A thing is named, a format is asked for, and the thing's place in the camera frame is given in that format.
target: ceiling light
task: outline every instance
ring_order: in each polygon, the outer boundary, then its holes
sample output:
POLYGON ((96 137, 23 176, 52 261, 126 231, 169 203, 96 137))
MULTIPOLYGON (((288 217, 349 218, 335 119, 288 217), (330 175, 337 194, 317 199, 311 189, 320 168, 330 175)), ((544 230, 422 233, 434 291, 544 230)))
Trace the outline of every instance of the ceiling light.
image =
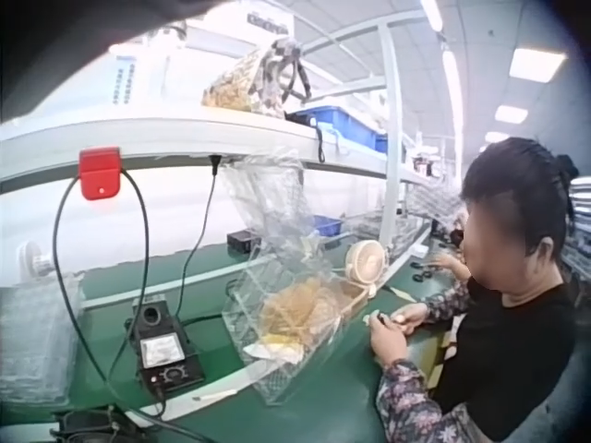
POLYGON ((484 139, 487 141, 487 143, 499 143, 500 141, 506 140, 507 138, 509 138, 509 136, 507 134, 503 134, 502 132, 488 132, 485 136, 484 139))
POLYGON ((495 120, 505 123, 513 123, 520 125, 527 118, 527 110, 522 108, 515 108, 513 106, 499 106, 495 113, 495 120))
POLYGON ((566 54, 517 48, 513 53, 509 75, 515 78, 548 83, 564 60, 566 60, 566 54))
POLYGON ((421 0, 421 5, 425 10, 428 24, 435 32, 441 32, 443 30, 443 20, 441 19, 441 12, 437 6, 436 0, 421 0))

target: workbench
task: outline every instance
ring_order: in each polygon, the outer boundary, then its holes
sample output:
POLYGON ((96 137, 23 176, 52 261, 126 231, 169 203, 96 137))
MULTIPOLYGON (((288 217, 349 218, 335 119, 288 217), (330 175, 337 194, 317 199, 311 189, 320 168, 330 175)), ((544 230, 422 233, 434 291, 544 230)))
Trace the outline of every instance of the workbench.
MULTIPOLYGON (((353 238, 345 237, 327 252, 335 268, 343 267, 344 254, 353 242, 353 238)), ((176 307, 178 280, 187 253, 184 251, 151 259, 149 286, 170 288, 165 294, 171 311, 176 307)), ((416 258, 406 256, 401 260, 402 266, 387 283, 394 290, 421 299, 449 286, 449 278, 437 274, 421 283, 413 281, 412 275, 416 271, 410 268, 409 262, 416 258)), ((226 245, 208 245, 200 249, 189 267, 189 281, 193 282, 186 288, 181 318, 219 313, 227 300, 226 284, 238 275, 246 261, 245 256, 229 253, 226 245)), ((131 316, 131 295, 138 289, 141 272, 141 261, 123 263, 107 269, 90 270, 82 281, 87 298, 82 328, 105 369, 111 364, 125 333, 123 324, 131 316)), ((390 313, 406 303, 409 302, 403 297, 381 289, 364 312, 354 317, 330 358, 317 367, 309 365, 294 381, 297 389, 283 404, 267 406, 257 391, 249 387, 175 422, 221 443, 383 442, 383 430, 374 407, 380 368, 374 362, 368 329, 361 317, 375 309, 390 313)), ((244 364, 220 318, 187 326, 187 334, 199 349, 206 374, 203 384, 210 384, 243 369, 244 364)), ((426 375, 440 359, 441 337, 441 329, 421 329, 410 339, 411 358, 426 375)), ((115 370, 114 386, 136 407, 153 404, 154 399, 135 378, 136 364, 135 355, 127 348, 115 370)), ((112 401, 86 354, 80 349, 66 409, 99 406, 112 401)), ((23 441, 21 438, 31 435, 29 431, 35 430, 38 435, 43 428, 40 424, 54 421, 50 414, 54 409, 5 405, 3 425, 8 425, 10 436, 17 436, 19 441, 23 441)), ((179 443, 189 441, 163 431, 158 433, 158 439, 179 443)))

